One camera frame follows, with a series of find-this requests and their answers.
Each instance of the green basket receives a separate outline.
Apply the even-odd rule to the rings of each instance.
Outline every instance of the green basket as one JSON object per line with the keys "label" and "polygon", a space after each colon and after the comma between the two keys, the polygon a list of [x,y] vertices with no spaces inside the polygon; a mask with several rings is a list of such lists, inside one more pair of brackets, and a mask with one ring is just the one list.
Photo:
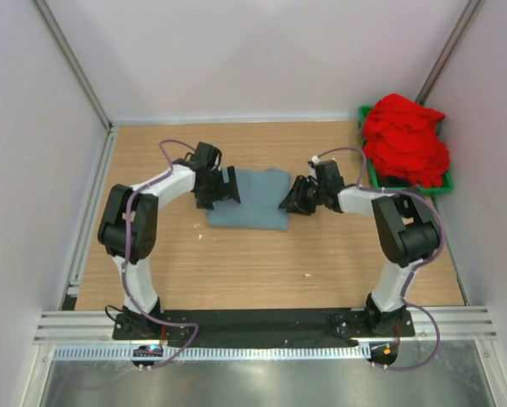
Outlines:
{"label": "green basket", "polygon": [[[360,106],[359,107],[359,130],[361,131],[361,138],[363,142],[365,142],[365,137],[363,136],[363,125],[365,124],[365,119],[368,113],[372,110],[372,106]],[[368,175],[371,185],[374,188],[381,188],[382,185],[378,182],[378,174],[376,173],[376,169],[372,162],[368,160]],[[386,187],[387,190],[400,190],[406,189],[406,187]],[[437,188],[424,188],[420,187],[421,193],[423,193],[426,197],[437,197],[444,193],[448,193],[454,189],[454,183],[451,180],[451,175],[449,171],[446,171],[442,176],[442,186]]]}

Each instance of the light wood surface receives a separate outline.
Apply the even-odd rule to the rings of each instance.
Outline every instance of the light wood surface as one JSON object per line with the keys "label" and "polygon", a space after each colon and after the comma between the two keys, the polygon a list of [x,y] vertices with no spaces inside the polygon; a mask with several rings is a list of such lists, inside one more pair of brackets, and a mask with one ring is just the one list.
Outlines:
{"label": "light wood surface", "polygon": [[[122,127],[96,227],[114,184],[145,181],[167,168],[158,142],[170,137],[193,146],[209,142],[223,152],[223,165],[276,167],[289,171],[292,181],[309,173],[306,161],[313,155],[359,144],[356,122]],[[169,145],[169,152],[176,159],[186,150]],[[332,157],[344,180],[355,182],[359,155]],[[205,221],[192,194],[159,212],[150,259],[153,284],[167,309],[361,306],[382,270],[384,257],[372,218],[319,208],[313,216],[291,215],[288,232],[213,228]],[[96,235],[77,309],[123,304],[118,271]],[[463,304],[447,250],[421,270],[409,299],[425,305]]]}

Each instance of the blue-gray towel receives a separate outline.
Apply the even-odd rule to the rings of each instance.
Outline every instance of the blue-gray towel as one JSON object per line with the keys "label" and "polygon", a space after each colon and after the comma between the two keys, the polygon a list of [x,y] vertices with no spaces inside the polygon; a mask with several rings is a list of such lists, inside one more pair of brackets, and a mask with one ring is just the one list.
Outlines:
{"label": "blue-gray towel", "polygon": [[236,173],[242,202],[214,202],[214,210],[207,210],[207,225],[287,231],[289,214],[278,205],[289,192],[290,174],[276,169]]}

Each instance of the red cloth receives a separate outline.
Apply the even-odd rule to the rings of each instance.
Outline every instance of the red cloth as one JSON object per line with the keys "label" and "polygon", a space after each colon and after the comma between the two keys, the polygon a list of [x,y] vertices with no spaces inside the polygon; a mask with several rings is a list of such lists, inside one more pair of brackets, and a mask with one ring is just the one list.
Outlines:
{"label": "red cloth", "polygon": [[397,176],[422,187],[441,187],[449,151],[434,131],[445,115],[391,94],[366,117],[365,154],[382,176]]}

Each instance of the white vent strip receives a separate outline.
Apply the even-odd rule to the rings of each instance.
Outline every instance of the white vent strip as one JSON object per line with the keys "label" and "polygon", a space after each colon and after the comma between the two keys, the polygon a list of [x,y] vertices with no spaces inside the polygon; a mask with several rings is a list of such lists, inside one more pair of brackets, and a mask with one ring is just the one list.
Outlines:
{"label": "white vent strip", "polygon": [[[157,360],[167,359],[176,348],[164,348],[163,355],[158,357],[133,357],[138,345],[62,345],[56,349],[53,360]],[[324,360],[324,359],[364,359],[370,358],[368,343],[361,343],[355,348],[314,348],[314,349],[216,349],[188,348],[177,361],[202,360]]]}

